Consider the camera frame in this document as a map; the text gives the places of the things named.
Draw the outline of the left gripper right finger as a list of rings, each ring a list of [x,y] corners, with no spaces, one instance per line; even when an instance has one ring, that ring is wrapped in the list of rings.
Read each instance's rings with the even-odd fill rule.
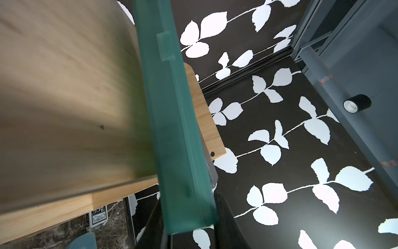
[[[217,249],[249,249],[224,196],[214,193],[219,221],[214,226]]]

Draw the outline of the dark green pencil case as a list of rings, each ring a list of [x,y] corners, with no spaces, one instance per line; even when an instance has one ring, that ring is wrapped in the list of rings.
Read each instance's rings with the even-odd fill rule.
[[[217,210],[171,4],[132,4],[165,230],[208,227]]]

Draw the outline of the teal pencil case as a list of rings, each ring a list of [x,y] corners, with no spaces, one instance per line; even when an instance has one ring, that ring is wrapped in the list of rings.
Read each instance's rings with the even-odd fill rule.
[[[97,249],[95,234],[93,232],[87,232],[77,237],[68,244],[66,249]]]

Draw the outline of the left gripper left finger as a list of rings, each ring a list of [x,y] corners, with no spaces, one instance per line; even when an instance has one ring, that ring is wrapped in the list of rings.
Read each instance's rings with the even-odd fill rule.
[[[161,201],[158,200],[145,230],[136,243],[135,249],[170,249],[170,236],[166,233]]]

